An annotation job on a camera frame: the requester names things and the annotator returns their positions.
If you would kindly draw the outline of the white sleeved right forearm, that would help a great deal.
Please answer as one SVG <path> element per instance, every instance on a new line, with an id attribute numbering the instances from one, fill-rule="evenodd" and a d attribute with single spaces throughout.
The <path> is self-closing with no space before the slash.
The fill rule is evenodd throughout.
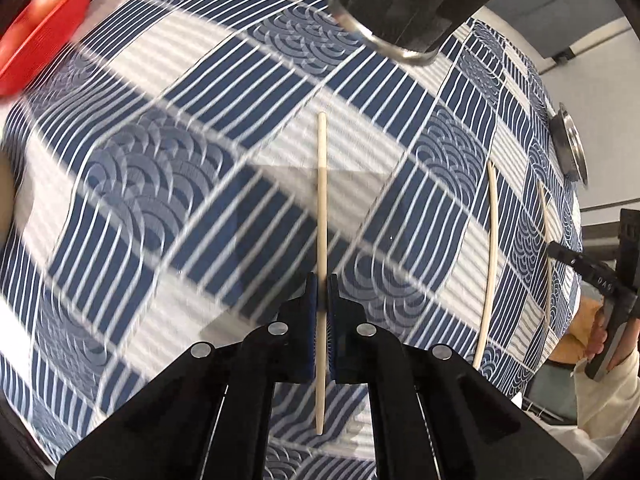
<path id="1" fill-rule="evenodd" d="M 587 360 L 574 368 L 576 426 L 552 426 L 534 421 L 569 450 L 588 478 L 612 452 L 639 408 L 639 352 L 634 350 L 600 382 L 590 379 Z"/>

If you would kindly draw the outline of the person's right hand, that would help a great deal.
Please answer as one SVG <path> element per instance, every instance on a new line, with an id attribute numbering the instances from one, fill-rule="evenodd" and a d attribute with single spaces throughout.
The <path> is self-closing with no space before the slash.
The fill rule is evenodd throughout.
<path id="1" fill-rule="evenodd" d="M 582 298 L 575 316 L 575 321 L 591 323 L 589 337 L 586 343 L 586 357 L 591 361 L 597 354 L 604 351 L 604 344 L 606 338 L 608 338 L 600 302 L 589 297 Z M 634 350 L 638 349 L 638 339 L 639 320 L 638 318 L 632 318 L 627 322 L 611 362 L 608 363 L 609 372 L 623 362 L 623 360 L 626 360 Z"/>

